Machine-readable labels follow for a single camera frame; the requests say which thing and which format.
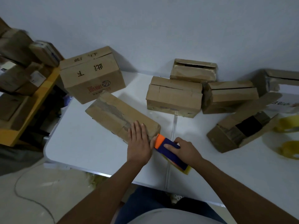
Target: cable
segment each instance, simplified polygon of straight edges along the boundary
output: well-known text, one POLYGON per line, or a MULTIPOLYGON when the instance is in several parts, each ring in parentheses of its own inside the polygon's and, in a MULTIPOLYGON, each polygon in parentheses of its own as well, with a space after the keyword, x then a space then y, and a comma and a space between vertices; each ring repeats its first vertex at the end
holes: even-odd
POLYGON ((52 218, 52 220, 53 220, 53 223, 56 224, 55 219, 54 219, 52 213, 50 212, 50 210, 49 210, 46 206, 44 206, 43 204, 41 204, 41 203, 39 203, 39 202, 37 202, 37 201, 35 201, 35 200, 32 200, 32 199, 23 197, 23 196, 19 195, 18 192, 17 192, 17 183, 18 183, 18 181, 20 180, 20 178, 21 178, 24 174, 28 173, 29 171, 31 171, 32 169, 34 169, 34 168, 36 168, 36 167, 38 167, 38 166, 40 166, 40 165, 43 165, 43 163, 42 163, 42 164, 39 164, 39 165, 37 165, 37 166, 35 166, 35 167, 33 167, 33 168, 30 168, 29 170, 27 170, 27 171, 25 171, 24 173, 22 173, 22 175, 17 179, 17 181, 16 181, 16 183, 15 183, 15 185, 14 185, 14 187, 13 187, 13 192, 14 192, 14 194, 15 194, 17 197, 22 198, 22 199, 24 199, 24 200, 29 200, 29 201, 31 201, 31 202, 33 202, 33 203, 36 203, 36 204, 38 204, 39 206, 43 207, 43 208, 48 212, 48 214, 51 216, 51 218, 52 218))

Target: left hand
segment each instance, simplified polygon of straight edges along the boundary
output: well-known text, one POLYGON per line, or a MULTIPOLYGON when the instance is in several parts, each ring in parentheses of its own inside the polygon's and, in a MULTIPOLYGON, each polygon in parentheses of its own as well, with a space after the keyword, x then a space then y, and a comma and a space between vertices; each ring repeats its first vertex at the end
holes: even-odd
POLYGON ((129 133, 127 161, 138 162, 142 166, 146 165, 152 156, 152 150, 157 137, 153 137, 151 142, 148 142, 147 128, 138 121, 131 124, 129 133))

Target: jeans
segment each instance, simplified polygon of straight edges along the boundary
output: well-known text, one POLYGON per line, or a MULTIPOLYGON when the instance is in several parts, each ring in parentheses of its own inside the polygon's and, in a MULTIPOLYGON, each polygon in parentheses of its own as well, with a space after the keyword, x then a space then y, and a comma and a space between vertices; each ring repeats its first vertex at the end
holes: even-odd
POLYGON ((120 209, 115 224, 127 224, 134 218, 159 208, 188 211, 226 223, 206 202, 184 197, 175 205, 172 205, 170 197, 165 192, 140 186, 120 209))

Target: white wall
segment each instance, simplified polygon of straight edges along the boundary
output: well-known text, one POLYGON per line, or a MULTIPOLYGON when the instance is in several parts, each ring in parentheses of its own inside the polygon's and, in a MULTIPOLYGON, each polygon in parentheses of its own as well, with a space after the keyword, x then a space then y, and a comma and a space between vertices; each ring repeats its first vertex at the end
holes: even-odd
POLYGON ((126 71, 167 76, 174 58, 215 62, 220 81, 299 71, 299 0, 0 0, 0 16, 66 58, 110 45, 126 71))

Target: taped cardboard box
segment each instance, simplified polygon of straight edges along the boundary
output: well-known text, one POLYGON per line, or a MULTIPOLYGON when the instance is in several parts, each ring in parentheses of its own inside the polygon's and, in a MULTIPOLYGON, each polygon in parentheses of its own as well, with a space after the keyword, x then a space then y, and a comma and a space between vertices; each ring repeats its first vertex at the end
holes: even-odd
POLYGON ((2 34, 7 32, 10 29, 10 27, 0 18, 0 37, 2 34))
POLYGON ((52 67, 58 67, 60 61, 64 59, 50 42, 35 41, 29 48, 41 62, 52 67))
POLYGON ((245 102, 258 98, 251 81, 209 82, 204 86, 202 112, 232 113, 245 102))
POLYGON ((50 67, 44 64, 32 62, 25 70, 26 75, 29 75, 28 81, 16 90, 16 93, 31 96, 43 84, 47 77, 51 74, 50 67))
POLYGON ((18 131, 34 104, 35 98, 33 97, 2 94, 0 96, 0 128, 18 131))
POLYGON ((267 93, 257 100, 244 103, 234 114, 218 122, 207 137, 221 153, 248 144, 276 126, 278 115, 271 118, 263 110, 280 97, 279 93, 267 93))
POLYGON ((170 79, 189 82, 215 82, 218 66, 215 63, 175 59, 170 79))
POLYGON ((0 56, 0 87, 8 92, 16 91, 30 78, 24 68, 15 62, 0 56))
POLYGON ((267 106, 279 113, 299 112, 299 72, 263 69, 252 79, 260 96, 268 92, 281 93, 282 97, 267 106))
POLYGON ((85 112, 126 143, 129 141, 128 129, 136 120, 140 124, 144 123, 146 125, 149 140, 160 133, 161 130, 161 126, 157 122, 105 90, 99 94, 98 99, 85 112))
POLYGON ((31 62, 39 63, 39 59, 29 49, 32 42, 32 39, 23 30, 11 28, 0 38, 0 54, 25 67, 31 62))
POLYGON ((154 76, 146 100, 149 110, 194 118, 201 108, 202 84, 154 76))
POLYGON ((65 89, 81 104, 125 88, 123 75, 109 46, 60 62, 60 75, 65 89))

